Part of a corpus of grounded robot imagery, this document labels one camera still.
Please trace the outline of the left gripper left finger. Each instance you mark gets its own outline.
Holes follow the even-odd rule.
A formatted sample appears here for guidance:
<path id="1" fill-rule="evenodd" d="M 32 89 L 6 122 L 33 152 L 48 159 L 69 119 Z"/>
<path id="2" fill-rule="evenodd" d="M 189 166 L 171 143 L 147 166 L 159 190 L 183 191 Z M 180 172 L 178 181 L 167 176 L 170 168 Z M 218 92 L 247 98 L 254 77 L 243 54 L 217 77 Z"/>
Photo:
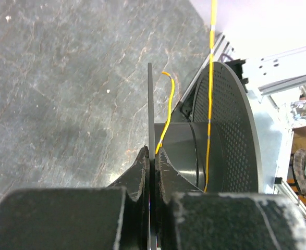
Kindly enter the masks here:
<path id="1" fill-rule="evenodd" d="M 149 153 L 104 188 L 20 189 L 0 202 L 0 249 L 148 249 Z"/>

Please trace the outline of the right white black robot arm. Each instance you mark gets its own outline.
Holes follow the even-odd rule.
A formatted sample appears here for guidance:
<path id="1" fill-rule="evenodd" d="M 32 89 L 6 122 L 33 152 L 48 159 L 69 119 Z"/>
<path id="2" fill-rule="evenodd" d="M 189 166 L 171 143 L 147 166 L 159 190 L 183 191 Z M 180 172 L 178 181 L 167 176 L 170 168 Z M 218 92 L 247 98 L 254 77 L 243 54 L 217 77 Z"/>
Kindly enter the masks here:
<path id="1" fill-rule="evenodd" d="M 268 96 L 306 85 L 306 46 L 270 56 L 236 59 L 246 93 Z"/>

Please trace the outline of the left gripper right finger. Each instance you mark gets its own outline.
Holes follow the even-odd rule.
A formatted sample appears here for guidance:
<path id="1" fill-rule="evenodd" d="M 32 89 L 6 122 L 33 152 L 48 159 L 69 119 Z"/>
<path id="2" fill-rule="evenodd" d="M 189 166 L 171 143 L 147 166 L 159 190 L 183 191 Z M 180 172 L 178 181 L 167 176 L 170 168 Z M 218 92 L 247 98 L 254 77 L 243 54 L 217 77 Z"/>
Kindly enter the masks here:
<path id="1" fill-rule="evenodd" d="M 282 195 L 203 193 L 155 159 L 161 249 L 306 249 L 306 222 Z"/>

